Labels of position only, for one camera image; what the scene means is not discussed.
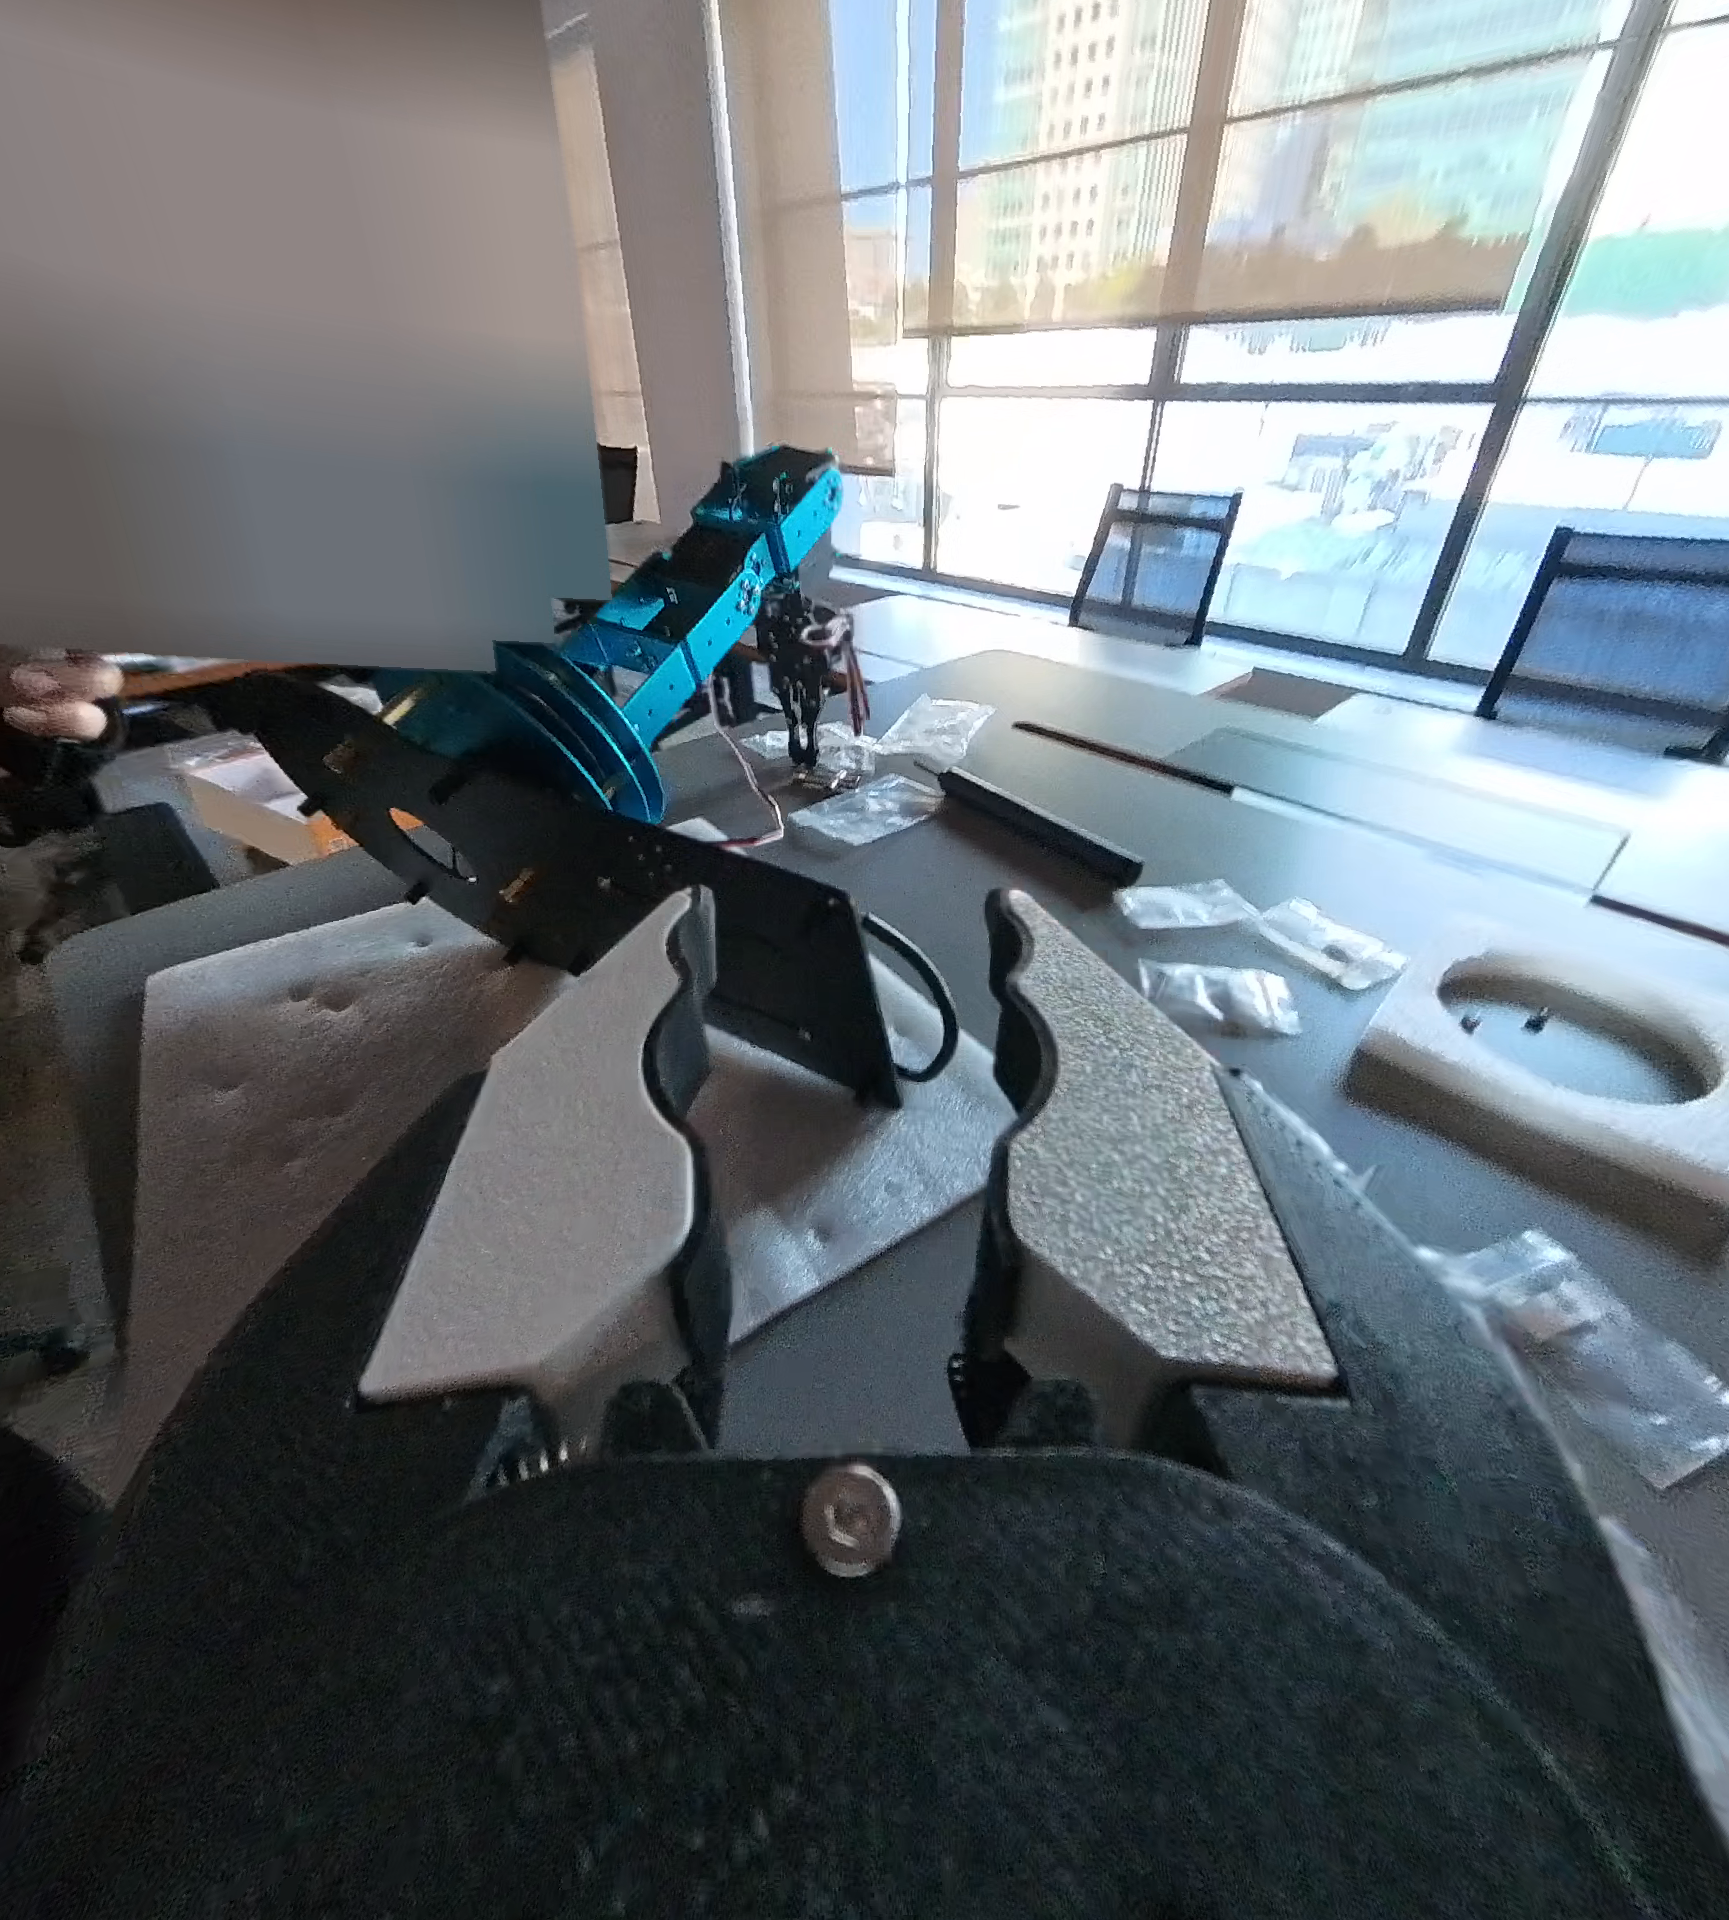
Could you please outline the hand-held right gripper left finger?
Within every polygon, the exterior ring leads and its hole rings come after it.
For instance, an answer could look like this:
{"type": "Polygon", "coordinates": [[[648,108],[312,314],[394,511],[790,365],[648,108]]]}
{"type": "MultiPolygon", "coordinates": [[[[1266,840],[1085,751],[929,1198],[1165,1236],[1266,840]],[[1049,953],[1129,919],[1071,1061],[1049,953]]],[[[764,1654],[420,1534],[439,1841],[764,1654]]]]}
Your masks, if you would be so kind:
{"type": "Polygon", "coordinates": [[[732,1274],[692,1106],[713,900],[682,888],[490,1061],[358,1378],[367,1404],[519,1390],[591,1447],[636,1380],[713,1428],[732,1274]]]}

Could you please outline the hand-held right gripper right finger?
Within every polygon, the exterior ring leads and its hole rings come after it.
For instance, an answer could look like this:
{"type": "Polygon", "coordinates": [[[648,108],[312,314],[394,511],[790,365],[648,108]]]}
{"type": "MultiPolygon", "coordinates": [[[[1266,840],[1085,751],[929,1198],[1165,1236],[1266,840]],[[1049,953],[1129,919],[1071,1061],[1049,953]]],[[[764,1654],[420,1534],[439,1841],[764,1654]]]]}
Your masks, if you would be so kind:
{"type": "Polygon", "coordinates": [[[968,1445],[1165,1452],[1198,1387],[1340,1397],[1230,1075],[1030,893],[982,917],[1011,1121],[953,1354],[968,1445]]]}

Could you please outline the black screwdriver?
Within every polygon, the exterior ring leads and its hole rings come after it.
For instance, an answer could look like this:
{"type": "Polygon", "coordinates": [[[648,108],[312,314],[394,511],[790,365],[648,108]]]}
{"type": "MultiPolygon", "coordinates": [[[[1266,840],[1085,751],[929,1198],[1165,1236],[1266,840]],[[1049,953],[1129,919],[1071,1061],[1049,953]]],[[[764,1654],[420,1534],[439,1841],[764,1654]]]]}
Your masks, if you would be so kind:
{"type": "Polygon", "coordinates": [[[1009,830],[1035,850],[1076,864],[1109,888],[1133,888],[1143,878],[1143,859],[1136,852],[1023,799],[1018,792],[965,773],[958,766],[937,768],[934,780],[949,804],[1009,830]]]}

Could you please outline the blue toy robot arm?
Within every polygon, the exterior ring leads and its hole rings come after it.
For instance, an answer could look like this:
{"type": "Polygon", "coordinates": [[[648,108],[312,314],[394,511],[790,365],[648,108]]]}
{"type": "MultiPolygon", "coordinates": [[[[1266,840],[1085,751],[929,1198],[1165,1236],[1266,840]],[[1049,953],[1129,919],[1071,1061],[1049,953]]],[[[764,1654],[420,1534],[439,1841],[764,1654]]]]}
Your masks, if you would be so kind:
{"type": "Polygon", "coordinates": [[[771,446],[725,466],[684,533],[574,631],[499,643],[487,674],[379,667],[379,715],[300,672],[247,674],[221,684],[211,710],[411,900],[511,958],[584,974],[668,895],[704,888],[706,1020],[896,1109],[905,1082],[956,1051],[946,989],[934,1061],[898,1066],[852,900],[663,828],[653,756],[759,617],[790,602],[840,492],[828,451],[771,446]]]}

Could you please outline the dark grey desk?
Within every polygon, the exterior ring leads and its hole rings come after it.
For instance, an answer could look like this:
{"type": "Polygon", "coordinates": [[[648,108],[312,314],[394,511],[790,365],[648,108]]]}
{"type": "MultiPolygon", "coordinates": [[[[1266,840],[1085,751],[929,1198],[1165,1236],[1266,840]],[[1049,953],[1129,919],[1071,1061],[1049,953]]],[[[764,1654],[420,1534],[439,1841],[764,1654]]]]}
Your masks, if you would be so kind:
{"type": "MultiPolygon", "coordinates": [[[[1486,866],[1474,857],[1393,840],[1369,828],[1254,804],[1254,797],[1218,797],[1177,768],[1148,773],[1076,746],[1021,732],[1021,722],[1059,727],[1102,744],[1184,763],[1186,746],[1220,730],[1268,732],[1270,715],[1237,701],[1196,694],[1225,667],[1181,667],[1179,682],[1150,679],[1143,670],[1112,670],[1112,646],[1097,641],[1078,660],[1037,658],[1025,650],[1023,622],[941,610],[944,634],[994,636],[999,646],[932,670],[879,684],[889,713],[898,715],[920,694],[994,703],[997,715],[973,746],[973,773],[997,780],[1054,814],[1102,830],[1148,862],[1155,881],[1222,878],[1261,907],[1287,898],[1314,900],[1352,926],[1417,955],[1453,919],[1486,919],[1508,929],[1578,943],[1592,955],[1631,967],[1659,970],[1686,984],[1729,991],[1729,943],[1664,924],[1626,917],[1619,907],[1587,905],[1585,881],[1546,878],[1532,869],[1486,866]]],[[[1619,761],[1556,746],[1501,749],[1506,763],[1477,761],[1477,775],[1525,775],[1537,787],[1532,761],[1585,766],[1583,785],[1556,780],[1559,809],[1607,802],[1635,823],[1623,852],[1693,852],[1717,859],[1729,876],[1729,775],[1669,775],[1659,763],[1619,761]]],[[[963,994],[973,1032],[989,1042],[994,1003],[985,989],[982,900],[997,883],[1030,890],[1069,922],[1114,967],[1136,972],[1136,953],[1172,948],[1203,953],[1213,965],[1263,965],[1299,974],[1294,996],[1304,1018],[1302,1039],[1230,1042],[1220,1056],[1246,1063],[1266,1087],[1309,1118],[1366,1178],[1369,1200],[1424,1243],[1460,1253],[1494,1243],[1515,1229],[1542,1229],[1580,1255],[1616,1298],[1712,1361],[1729,1385],[1729,1234],[1667,1238],[1631,1226],[1611,1212],[1539,1186],[1510,1164],[1477,1152],[1398,1106],[1395,1092],[1376,1092],[1352,1061],[1381,989],[1352,996],[1290,962],[1273,962],[1239,929],[1203,936],[1136,936],[1107,902],[1102,881],[1076,864],[1035,852],[1009,830],[980,821],[908,828],[872,847],[840,850],[819,833],[795,833],[766,854],[788,869],[828,878],[886,917],[932,953],[963,994]]],[[[170,967],[252,948],[276,936],[355,919],[387,900],[389,876],[358,852],[322,857],[288,874],[163,905],[101,931],[70,938],[46,962],[53,989],[79,1128],[89,1154],[89,1188],[108,1267],[108,1294],[120,1313],[122,1370],[118,1438],[110,1442],[113,1476],[127,1481],[134,1464],[120,1457],[127,1327],[132,1308],[137,1219],[137,1087],[142,1015],[149,979],[170,967]]],[[[740,1447],[836,1445],[884,1440],[956,1445],[946,1409],[944,1363],[951,1313],[925,1282],[937,1255],[970,1258],[973,1210],[961,1205],[910,1243],[862,1265],[802,1306],[771,1320],[732,1351],[728,1438],[740,1447]]],[[[1700,1622],[1700,1658],[1715,1663],[1712,1685],[1729,1690],[1729,1454],[1652,1490],[1616,1462],[1611,1442],[1578,1428],[1563,1414],[1566,1435],[1580,1450],[1587,1486],[1652,1555],[1659,1579],[1700,1622]]],[[[1729,1692],[1712,1711],[1729,1740],[1729,1692]]]]}

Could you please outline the scattered small clear parts bags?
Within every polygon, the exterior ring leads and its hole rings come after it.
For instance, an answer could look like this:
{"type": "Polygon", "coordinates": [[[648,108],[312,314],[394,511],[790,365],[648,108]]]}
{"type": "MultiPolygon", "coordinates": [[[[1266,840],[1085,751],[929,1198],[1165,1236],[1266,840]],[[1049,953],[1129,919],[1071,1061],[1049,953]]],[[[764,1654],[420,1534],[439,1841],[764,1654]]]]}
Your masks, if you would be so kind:
{"type": "MultiPolygon", "coordinates": [[[[819,833],[862,852],[939,816],[985,823],[932,780],[915,787],[917,799],[886,804],[898,828],[867,842],[816,823],[792,823],[780,842],[819,833]]],[[[1323,984],[1352,996],[1381,989],[1378,1006],[1412,960],[1314,900],[1256,905],[1222,878],[1179,888],[1186,910],[1218,919],[1148,926],[1107,902],[1136,936],[1165,946],[1239,929],[1273,962],[1323,984]]],[[[1700,1673],[1715,1668],[1700,1658],[1700,1622],[1650,1550],[1592,1498],[1563,1414],[1611,1442],[1652,1490],[1671,1493],[1729,1454],[1729,1385],[1542,1229],[1450,1253],[1381,1212],[1309,1118],[1218,1051],[1302,1039],[1299,974],[1174,948],[1136,953],[1131,974],[1112,967],[1225,1063],[1347,1380],[1330,1399],[1198,1387],[1177,1440],[1186,1459],[1376,1567],[1537,1726],[1631,1860],[1662,1874],[1650,1908],[1719,1915],[1729,1740],[1712,1706],[1729,1690],[1700,1673]]]]}

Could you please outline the white cardboard box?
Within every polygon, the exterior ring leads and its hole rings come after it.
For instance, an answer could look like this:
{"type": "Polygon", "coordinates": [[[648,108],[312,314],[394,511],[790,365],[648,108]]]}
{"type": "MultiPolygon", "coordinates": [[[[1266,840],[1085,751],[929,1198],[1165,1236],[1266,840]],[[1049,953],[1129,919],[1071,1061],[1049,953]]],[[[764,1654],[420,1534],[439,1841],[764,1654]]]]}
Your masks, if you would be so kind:
{"type": "Polygon", "coordinates": [[[247,852],[298,866],[355,850],[334,821],[305,811],[291,775],[247,734],[211,734],[168,758],[204,828],[247,852]]]}

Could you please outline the white foam sheet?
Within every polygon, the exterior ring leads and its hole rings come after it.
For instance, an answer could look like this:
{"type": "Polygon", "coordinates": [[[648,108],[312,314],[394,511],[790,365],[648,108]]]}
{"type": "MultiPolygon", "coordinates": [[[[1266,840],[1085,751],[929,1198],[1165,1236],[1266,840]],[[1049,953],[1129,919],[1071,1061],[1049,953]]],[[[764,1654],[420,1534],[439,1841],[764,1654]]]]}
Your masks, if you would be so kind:
{"type": "MultiPolygon", "coordinates": [[[[149,979],[120,1457],[439,1097],[576,977],[509,970],[432,905],[276,936],[149,979]]],[[[901,1106],[708,1034],[692,1106],[732,1274],[730,1342],[977,1195],[1011,1121],[968,1039],[901,1106]]]]}

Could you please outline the black mesh office chair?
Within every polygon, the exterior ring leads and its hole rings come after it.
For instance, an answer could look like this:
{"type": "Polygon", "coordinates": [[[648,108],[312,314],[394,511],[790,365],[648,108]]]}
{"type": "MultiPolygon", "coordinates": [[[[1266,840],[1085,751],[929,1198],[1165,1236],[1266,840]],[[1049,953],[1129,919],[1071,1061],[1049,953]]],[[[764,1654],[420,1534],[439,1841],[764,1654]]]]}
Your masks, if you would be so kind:
{"type": "Polygon", "coordinates": [[[1474,715],[1724,763],[1729,538],[1556,526],[1474,715]]]}
{"type": "Polygon", "coordinates": [[[1198,648],[1242,492],[1112,485],[1069,602],[1069,626],[1198,648]]]}

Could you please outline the beige roller window blind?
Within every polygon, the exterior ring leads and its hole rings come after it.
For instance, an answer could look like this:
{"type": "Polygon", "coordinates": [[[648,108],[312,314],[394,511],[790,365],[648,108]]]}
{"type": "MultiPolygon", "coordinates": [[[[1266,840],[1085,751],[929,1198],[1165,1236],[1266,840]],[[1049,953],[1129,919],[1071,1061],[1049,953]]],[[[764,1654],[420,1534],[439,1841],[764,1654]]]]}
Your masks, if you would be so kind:
{"type": "Polygon", "coordinates": [[[1626,5],[963,5],[920,334],[1520,305],[1626,5]]]}

